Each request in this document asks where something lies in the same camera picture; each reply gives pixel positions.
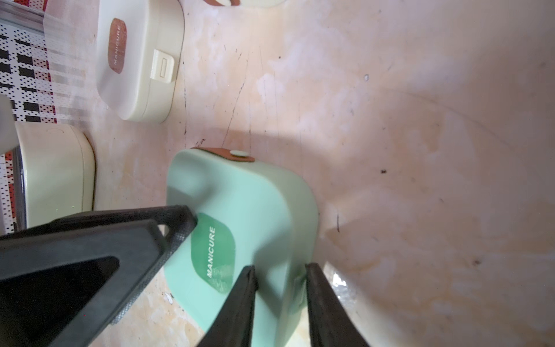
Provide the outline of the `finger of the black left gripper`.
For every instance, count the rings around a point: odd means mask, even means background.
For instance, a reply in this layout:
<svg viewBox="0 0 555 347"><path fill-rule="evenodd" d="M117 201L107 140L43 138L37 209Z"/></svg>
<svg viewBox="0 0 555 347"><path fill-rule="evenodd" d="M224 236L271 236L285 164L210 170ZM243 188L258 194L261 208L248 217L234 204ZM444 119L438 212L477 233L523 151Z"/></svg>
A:
<svg viewBox="0 0 555 347"><path fill-rule="evenodd" d="M3 236L1 345L90 345L196 224L175 205L78 213Z"/></svg>

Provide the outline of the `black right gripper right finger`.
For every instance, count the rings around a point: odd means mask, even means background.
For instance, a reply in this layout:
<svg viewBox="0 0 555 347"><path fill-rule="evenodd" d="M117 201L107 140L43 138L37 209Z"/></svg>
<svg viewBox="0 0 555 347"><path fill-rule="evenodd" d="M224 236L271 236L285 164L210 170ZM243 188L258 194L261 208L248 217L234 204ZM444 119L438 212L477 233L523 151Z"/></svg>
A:
<svg viewBox="0 0 555 347"><path fill-rule="evenodd" d="M317 263L306 265L306 298L311 346L369 347Z"/></svg>

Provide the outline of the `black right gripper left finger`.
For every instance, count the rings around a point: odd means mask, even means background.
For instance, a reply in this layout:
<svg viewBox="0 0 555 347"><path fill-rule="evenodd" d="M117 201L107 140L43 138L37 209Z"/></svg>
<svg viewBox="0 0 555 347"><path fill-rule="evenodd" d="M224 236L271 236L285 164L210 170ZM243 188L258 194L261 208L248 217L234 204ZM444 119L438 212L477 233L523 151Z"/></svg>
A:
<svg viewBox="0 0 555 347"><path fill-rule="evenodd" d="M258 288L255 267L244 267L215 321L197 345L250 347Z"/></svg>

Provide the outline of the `green nail kit case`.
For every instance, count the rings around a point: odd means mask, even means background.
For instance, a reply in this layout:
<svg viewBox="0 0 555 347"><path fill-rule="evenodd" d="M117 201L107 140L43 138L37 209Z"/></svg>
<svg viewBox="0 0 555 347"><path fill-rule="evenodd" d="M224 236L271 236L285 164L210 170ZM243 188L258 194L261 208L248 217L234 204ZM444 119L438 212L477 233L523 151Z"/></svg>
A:
<svg viewBox="0 0 555 347"><path fill-rule="evenodd" d="M168 205L185 205L197 225L164 267L170 292L207 331L244 267L254 266L252 343L284 346L306 303L306 264L319 212L296 173L222 148L182 150L167 179Z"/></svg>

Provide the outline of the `cream nail kit case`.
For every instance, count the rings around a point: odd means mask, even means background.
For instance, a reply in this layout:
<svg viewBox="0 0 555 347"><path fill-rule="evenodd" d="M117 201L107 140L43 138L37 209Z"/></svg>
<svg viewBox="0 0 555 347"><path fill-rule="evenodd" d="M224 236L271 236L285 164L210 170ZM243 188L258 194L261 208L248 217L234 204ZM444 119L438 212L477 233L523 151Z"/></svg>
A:
<svg viewBox="0 0 555 347"><path fill-rule="evenodd" d="M285 0L204 0L205 3L214 7L275 7Z"/></svg>
<svg viewBox="0 0 555 347"><path fill-rule="evenodd" d="M96 87L122 120L160 124L168 117L184 25L177 0L100 1Z"/></svg>

